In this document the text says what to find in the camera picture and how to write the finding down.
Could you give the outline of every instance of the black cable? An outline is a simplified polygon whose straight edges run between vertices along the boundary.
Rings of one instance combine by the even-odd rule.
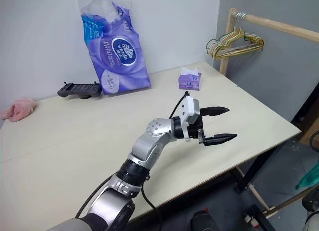
[[[148,203],[151,206],[151,208],[156,212],[159,218],[159,231],[161,231],[161,228],[163,227],[163,218],[161,217],[159,210],[148,200],[148,198],[146,198],[146,195],[144,193],[144,183],[142,183],[141,193],[146,203]]]
[[[98,190],[105,185],[106,182],[108,182],[111,177],[113,176],[113,174],[108,177],[105,181],[103,181],[91,194],[90,196],[86,199],[86,201],[82,204],[81,208],[79,209],[79,211],[76,213],[75,218],[79,218],[82,211],[84,210],[84,208],[87,206],[87,204],[90,202],[90,200],[93,198],[93,196],[98,192]]]
[[[177,110],[179,104],[180,104],[180,103],[183,101],[183,99],[184,99],[186,96],[188,96],[188,95],[189,95],[189,92],[186,91],[185,94],[181,97],[181,99],[180,99],[179,102],[177,103],[177,105],[175,106],[175,108],[173,109],[173,112],[171,113],[171,115],[170,115],[170,117],[169,117],[170,119],[173,117],[173,115],[174,115],[175,111]]]
[[[316,136],[317,134],[319,134],[319,130],[316,131],[316,132],[314,132],[313,135],[311,135],[311,137],[310,137],[310,139],[309,139],[309,145],[310,145],[310,147],[311,147],[314,151],[319,152],[319,148],[318,148],[318,147],[315,147],[315,146],[313,145],[313,140],[314,140],[314,138],[315,138],[315,136]]]

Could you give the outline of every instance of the floor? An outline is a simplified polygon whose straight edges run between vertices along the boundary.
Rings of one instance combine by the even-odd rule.
[[[253,185],[268,206],[276,206],[303,190],[301,188],[296,190],[295,185],[317,163],[318,157],[319,154],[308,146],[289,140],[265,164],[253,181]],[[246,162],[241,169],[246,171],[252,162],[253,160]],[[216,192],[196,205],[177,213],[164,223],[162,231],[190,231],[193,214],[205,208],[209,209],[221,231],[262,230],[249,226],[243,220],[244,210],[253,203],[260,206],[258,201],[250,190],[238,194],[234,191],[234,187],[233,185]],[[306,215],[307,212],[299,200],[283,208],[269,220],[277,231],[301,231]]]

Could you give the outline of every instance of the purple tissue box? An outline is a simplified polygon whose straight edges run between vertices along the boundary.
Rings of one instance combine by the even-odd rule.
[[[178,79],[179,88],[182,90],[200,90],[201,73],[198,75],[180,75]]]

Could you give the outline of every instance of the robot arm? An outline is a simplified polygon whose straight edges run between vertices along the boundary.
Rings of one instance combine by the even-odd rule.
[[[233,139],[237,135],[220,134],[206,138],[203,130],[202,116],[219,115],[227,111],[229,109],[224,107],[200,109],[198,100],[185,96],[180,117],[154,119],[147,125],[145,133],[133,144],[126,161],[92,202],[88,214],[65,221],[50,231],[123,230],[135,208],[132,198],[136,197],[142,183],[149,178],[149,171],[165,145],[177,139],[199,139],[205,146]]]

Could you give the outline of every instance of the pink cloth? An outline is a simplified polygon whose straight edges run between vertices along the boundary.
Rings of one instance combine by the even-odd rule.
[[[9,108],[5,109],[1,113],[1,117],[4,120],[9,119],[11,122],[16,122],[31,114],[35,107],[35,101],[31,99],[19,99],[16,100]]]

